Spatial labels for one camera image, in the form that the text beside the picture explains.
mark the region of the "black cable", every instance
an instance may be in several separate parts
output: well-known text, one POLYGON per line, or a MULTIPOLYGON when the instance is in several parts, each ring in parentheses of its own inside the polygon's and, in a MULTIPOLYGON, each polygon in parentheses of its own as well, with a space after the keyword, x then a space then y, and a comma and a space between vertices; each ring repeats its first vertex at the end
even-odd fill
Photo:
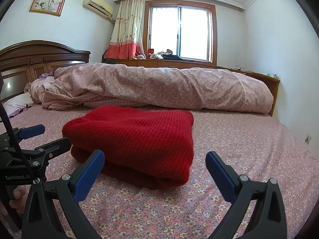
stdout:
POLYGON ((5 129, 7 130, 8 136, 10 138, 10 143, 11 145, 13 145, 13 148, 15 149, 16 153, 20 156, 21 161, 23 162, 23 164, 26 166, 27 171, 30 174, 30 177, 35 180, 35 175, 32 171, 31 165, 29 164, 27 158, 25 157, 25 155, 23 154, 19 143, 14 135, 9 117, 2 105, 2 103, 0 103, 0 117, 2 119, 2 122, 4 124, 5 129))
POLYGON ((236 67, 236 70, 239 70, 239 71, 244 71, 245 68, 244 67, 240 67, 240 66, 235 66, 236 67))

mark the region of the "white wall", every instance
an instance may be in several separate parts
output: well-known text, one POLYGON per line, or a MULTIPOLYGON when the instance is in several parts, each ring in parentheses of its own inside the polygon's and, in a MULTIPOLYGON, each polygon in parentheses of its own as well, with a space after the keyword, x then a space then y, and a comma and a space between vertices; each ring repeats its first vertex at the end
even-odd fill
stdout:
POLYGON ((274 116, 319 157, 319 39, 295 0, 258 0, 245 12, 248 69, 277 74, 274 116))
MULTIPOLYGON (((0 50, 15 43, 41 39, 89 50, 90 62, 101 62, 113 31, 108 20, 84 8, 83 0, 65 0, 60 17, 29 12, 32 1, 15 0, 7 11, 0 22, 0 50)), ((104 1, 116 8, 112 0, 104 1)))
MULTIPOLYGON (((242 12, 215 5, 217 19, 217 65, 235 68, 246 66, 247 26, 242 12)), ((144 13, 141 33, 143 35, 144 13)))

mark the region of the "pillow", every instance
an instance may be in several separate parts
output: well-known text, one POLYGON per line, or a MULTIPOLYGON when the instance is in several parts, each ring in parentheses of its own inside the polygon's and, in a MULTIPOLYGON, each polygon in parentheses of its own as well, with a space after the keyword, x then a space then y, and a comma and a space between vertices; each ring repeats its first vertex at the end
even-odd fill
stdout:
POLYGON ((31 94, 27 92, 7 100, 3 104, 3 107, 5 111, 7 112, 8 116, 10 117, 10 115, 12 115, 18 109, 23 109, 27 105, 30 106, 31 104, 35 104, 35 103, 33 102, 31 98, 31 94))

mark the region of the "red knit sweater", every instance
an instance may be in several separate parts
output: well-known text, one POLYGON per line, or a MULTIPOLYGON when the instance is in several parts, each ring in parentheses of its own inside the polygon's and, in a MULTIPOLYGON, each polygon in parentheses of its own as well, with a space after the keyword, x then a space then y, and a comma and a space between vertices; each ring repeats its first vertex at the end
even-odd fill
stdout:
POLYGON ((193 115, 188 111, 143 111, 99 107, 66 123, 63 136, 79 162, 100 149, 103 173, 151 189, 185 184, 193 161, 193 115))

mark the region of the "human hand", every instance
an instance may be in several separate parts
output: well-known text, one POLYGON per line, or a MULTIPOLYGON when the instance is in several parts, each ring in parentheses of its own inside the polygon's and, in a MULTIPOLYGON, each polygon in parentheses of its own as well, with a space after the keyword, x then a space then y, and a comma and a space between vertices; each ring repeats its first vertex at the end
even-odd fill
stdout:
MULTIPOLYGON (((26 205, 27 201, 27 192, 26 192, 26 187, 25 186, 18 186, 14 189, 13 195, 15 197, 14 200, 10 200, 9 204, 12 208, 16 209, 16 211, 19 214, 23 214, 24 212, 24 207, 26 205)), ((0 203, 0 213, 4 216, 8 214, 7 210, 5 207, 0 203)))

